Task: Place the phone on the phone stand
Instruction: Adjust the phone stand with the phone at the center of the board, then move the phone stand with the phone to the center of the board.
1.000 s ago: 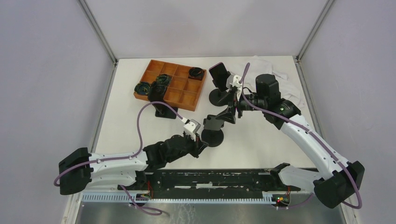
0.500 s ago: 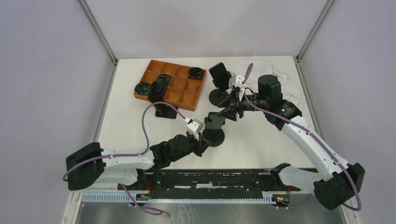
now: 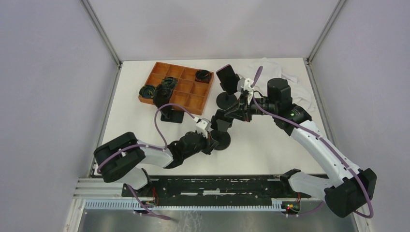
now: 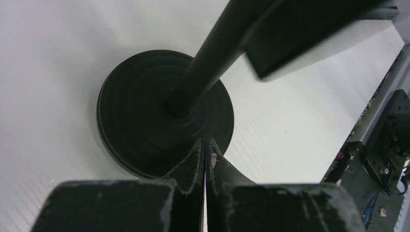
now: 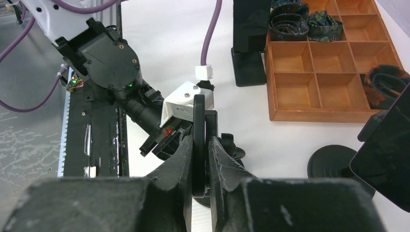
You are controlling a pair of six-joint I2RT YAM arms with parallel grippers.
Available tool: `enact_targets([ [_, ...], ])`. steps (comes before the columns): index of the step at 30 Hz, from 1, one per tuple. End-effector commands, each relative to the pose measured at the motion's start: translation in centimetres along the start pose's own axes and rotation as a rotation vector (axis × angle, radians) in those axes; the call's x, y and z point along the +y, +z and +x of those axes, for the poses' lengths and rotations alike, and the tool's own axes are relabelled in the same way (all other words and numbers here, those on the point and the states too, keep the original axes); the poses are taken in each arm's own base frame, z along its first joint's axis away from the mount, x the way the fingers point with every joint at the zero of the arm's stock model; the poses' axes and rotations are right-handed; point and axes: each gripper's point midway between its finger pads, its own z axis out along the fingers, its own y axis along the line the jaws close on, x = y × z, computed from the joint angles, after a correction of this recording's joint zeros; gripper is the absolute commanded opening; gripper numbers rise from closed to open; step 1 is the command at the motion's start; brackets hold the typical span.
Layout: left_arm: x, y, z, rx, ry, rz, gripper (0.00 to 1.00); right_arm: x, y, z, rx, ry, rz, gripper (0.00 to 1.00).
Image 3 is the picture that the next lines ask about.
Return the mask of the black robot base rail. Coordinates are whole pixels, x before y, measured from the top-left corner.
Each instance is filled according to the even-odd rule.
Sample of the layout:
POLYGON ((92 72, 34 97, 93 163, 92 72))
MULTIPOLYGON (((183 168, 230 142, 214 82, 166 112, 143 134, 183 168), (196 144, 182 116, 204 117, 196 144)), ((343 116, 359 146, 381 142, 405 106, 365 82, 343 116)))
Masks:
POLYGON ((136 192, 157 206, 269 206, 272 199, 299 196, 273 175, 152 175, 136 192))

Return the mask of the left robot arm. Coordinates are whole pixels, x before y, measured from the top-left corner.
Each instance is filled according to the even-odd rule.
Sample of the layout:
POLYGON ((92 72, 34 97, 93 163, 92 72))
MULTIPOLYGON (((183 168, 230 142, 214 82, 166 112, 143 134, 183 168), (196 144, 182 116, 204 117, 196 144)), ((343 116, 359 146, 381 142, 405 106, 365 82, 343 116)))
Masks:
POLYGON ((97 172, 104 182, 127 184, 140 197, 146 197, 152 191, 152 184, 147 171, 138 168, 138 164, 173 169, 195 154, 211 154, 218 145, 211 134, 204 137, 190 131, 166 148, 161 148, 138 140, 132 132, 126 132, 96 148, 93 155, 98 164, 97 172))

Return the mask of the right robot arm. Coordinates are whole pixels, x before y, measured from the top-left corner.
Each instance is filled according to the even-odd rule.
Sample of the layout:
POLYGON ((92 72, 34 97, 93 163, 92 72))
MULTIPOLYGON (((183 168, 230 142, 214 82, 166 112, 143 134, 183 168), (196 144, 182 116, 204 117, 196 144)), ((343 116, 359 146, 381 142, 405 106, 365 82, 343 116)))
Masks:
POLYGON ((240 92, 237 102, 225 112, 227 118, 250 122, 253 115, 271 116, 275 124, 297 141, 321 166, 327 177, 320 178, 292 169, 280 179, 279 191, 285 197, 304 193, 321 200, 338 217, 351 213, 372 218, 371 204, 376 174, 361 169, 344 156, 335 145, 322 136, 311 115, 293 103, 287 80, 270 79, 267 95, 256 98, 255 80, 241 78, 229 84, 228 93, 240 92))

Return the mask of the small black phone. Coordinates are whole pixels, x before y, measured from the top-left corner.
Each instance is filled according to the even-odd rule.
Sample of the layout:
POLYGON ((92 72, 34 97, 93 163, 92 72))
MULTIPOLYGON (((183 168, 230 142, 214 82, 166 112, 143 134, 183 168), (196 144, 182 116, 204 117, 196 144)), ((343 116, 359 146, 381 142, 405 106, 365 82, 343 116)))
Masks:
POLYGON ((227 132, 227 130, 232 126, 233 120, 233 118, 226 117, 223 110, 218 109, 215 112, 215 115, 211 118, 211 129, 227 132))

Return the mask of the black round base phone stand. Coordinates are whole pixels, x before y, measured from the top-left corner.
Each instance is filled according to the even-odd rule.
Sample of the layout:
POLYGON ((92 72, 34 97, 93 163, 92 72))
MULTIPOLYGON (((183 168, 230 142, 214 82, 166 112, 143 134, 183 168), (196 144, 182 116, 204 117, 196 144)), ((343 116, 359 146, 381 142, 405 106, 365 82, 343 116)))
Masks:
POLYGON ((222 80, 220 77, 218 77, 220 79, 220 86, 223 90, 222 93, 220 93, 217 98, 216 98, 216 104, 217 106, 222 109, 222 110, 226 110, 229 107, 231 107, 236 101, 237 101, 237 97, 236 95, 229 95, 227 93, 227 91, 225 90, 224 84, 222 83, 222 80))

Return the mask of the purple edged black phone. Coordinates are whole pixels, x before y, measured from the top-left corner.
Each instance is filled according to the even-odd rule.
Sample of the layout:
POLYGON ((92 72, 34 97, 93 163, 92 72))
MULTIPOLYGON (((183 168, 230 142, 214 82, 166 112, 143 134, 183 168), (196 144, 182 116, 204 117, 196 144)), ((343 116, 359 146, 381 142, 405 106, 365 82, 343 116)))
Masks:
POLYGON ((239 76, 234 72, 230 64, 225 65, 216 71, 217 77, 220 80, 222 89, 228 94, 233 95, 237 90, 237 84, 240 80, 239 76))

